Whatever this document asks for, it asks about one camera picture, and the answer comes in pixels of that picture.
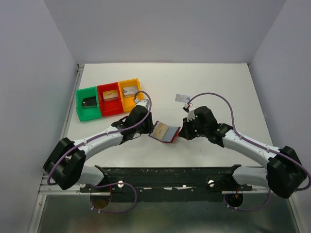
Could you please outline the red leather card holder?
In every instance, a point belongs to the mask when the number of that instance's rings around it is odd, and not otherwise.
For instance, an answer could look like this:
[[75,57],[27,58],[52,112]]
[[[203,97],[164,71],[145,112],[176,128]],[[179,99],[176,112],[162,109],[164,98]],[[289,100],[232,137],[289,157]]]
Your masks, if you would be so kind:
[[163,122],[156,121],[154,130],[149,134],[149,137],[161,143],[172,143],[178,136],[181,127],[169,126]]

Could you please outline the white VIP card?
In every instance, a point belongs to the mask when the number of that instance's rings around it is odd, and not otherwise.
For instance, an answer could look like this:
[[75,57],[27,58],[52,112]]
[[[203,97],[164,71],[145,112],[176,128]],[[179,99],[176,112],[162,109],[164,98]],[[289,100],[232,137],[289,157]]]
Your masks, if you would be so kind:
[[175,96],[175,101],[176,101],[176,102],[187,103],[187,102],[190,101],[190,96],[181,95],[181,94],[176,94],[176,96]]

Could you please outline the gold VIP card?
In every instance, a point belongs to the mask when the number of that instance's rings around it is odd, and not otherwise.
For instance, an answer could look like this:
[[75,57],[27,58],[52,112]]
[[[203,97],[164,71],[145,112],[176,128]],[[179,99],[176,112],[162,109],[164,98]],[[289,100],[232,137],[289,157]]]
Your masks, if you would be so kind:
[[165,140],[165,135],[167,133],[167,131],[169,130],[169,126],[159,122],[156,125],[156,129],[154,131],[154,137],[158,140],[164,141]]

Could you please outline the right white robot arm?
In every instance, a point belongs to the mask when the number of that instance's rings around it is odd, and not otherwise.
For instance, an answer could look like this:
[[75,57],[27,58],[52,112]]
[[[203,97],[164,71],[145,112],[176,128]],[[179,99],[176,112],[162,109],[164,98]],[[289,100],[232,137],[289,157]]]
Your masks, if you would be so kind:
[[245,137],[234,131],[232,126],[218,123],[206,106],[185,104],[183,109],[188,115],[183,118],[179,137],[186,140],[205,137],[210,143],[234,150],[259,164],[259,167],[233,166],[223,179],[227,189],[255,185],[269,188],[279,197],[287,199],[306,180],[307,173],[292,148],[269,147]]

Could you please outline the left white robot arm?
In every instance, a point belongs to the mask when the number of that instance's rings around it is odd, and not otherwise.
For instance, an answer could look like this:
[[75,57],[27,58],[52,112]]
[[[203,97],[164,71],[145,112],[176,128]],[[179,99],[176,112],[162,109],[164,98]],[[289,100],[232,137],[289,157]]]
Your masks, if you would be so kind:
[[107,188],[108,180],[99,166],[86,166],[86,160],[113,146],[133,140],[136,134],[153,131],[152,113],[145,106],[136,105],[128,116],[114,122],[104,131],[80,140],[61,139],[43,165],[48,173],[49,185],[58,185],[67,190],[73,185],[84,183],[96,191]]

